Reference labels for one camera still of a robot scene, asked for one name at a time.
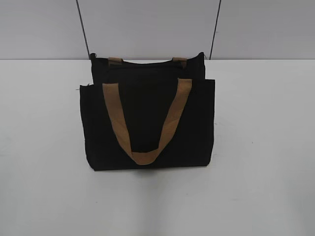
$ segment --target black canvas bag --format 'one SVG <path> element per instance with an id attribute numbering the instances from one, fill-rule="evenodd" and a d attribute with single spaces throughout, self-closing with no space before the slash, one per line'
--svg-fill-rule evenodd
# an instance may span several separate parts
<path id="1" fill-rule="evenodd" d="M 126 62 L 119 58 L 97 58 L 95 53 L 90 55 L 92 62 L 93 83 L 120 83 L 131 81 L 140 83 L 147 79 L 164 76 L 182 79 L 205 79 L 204 53 L 190 59 L 173 58 L 158 63 L 137 64 Z"/>
<path id="2" fill-rule="evenodd" d="M 208 165 L 215 81 L 165 72 L 125 77 L 80 87 L 89 165 L 95 171 Z"/>

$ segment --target white surface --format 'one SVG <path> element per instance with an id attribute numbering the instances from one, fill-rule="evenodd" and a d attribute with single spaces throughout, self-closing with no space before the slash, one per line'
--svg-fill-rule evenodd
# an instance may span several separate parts
<path id="1" fill-rule="evenodd" d="M 0 59 L 87 59 L 75 0 L 1 0 Z"/>
<path id="2" fill-rule="evenodd" d="M 0 235 L 315 235 L 315 61 L 207 61 L 206 168 L 94 172 L 90 62 L 0 61 Z"/>
<path id="3" fill-rule="evenodd" d="M 208 57 L 219 0 L 79 0 L 90 52 L 100 57 Z"/>
<path id="4" fill-rule="evenodd" d="M 223 0 L 213 59 L 315 59 L 314 0 Z"/>

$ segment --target black tote bag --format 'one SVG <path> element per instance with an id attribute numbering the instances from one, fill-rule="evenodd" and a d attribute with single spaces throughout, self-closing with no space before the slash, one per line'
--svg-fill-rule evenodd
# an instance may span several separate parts
<path id="1" fill-rule="evenodd" d="M 206 166 L 215 81 L 160 72 L 80 87 L 87 161 L 95 171 Z"/>
<path id="2" fill-rule="evenodd" d="M 132 83 L 143 82 L 147 79 L 162 78 L 164 76 L 182 79 L 205 79 L 204 53 L 196 57 L 173 58 L 158 63 L 138 64 L 126 62 L 120 58 L 97 58 L 95 53 L 91 56 L 93 83 Z"/>

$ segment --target tan handle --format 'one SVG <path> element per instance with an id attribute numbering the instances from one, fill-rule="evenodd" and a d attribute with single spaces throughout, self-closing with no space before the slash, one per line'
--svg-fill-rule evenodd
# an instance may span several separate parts
<path id="1" fill-rule="evenodd" d="M 191 79 L 178 79 L 177 92 L 162 127 L 158 148 L 149 152 L 133 152 L 127 129 L 118 84 L 103 84 L 103 95 L 112 127 L 119 145 L 138 165 L 148 165 L 156 160 L 173 138 L 192 86 Z"/>
<path id="2" fill-rule="evenodd" d="M 110 65 L 121 65 L 123 64 L 123 59 L 121 58 L 108 58 L 108 66 Z"/>
<path id="3" fill-rule="evenodd" d="M 183 69 L 186 68 L 187 58 L 173 58 L 172 61 L 180 62 L 182 64 Z"/>

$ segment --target white table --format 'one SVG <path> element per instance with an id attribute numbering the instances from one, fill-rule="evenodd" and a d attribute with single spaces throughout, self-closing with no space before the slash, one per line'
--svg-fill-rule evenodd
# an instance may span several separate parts
<path id="1" fill-rule="evenodd" d="M 0 61 L 1 236 L 315 235 L 314 60 L 207 61 L 210 165 L 107 172 L 84 151 L 90 66 Z"/>

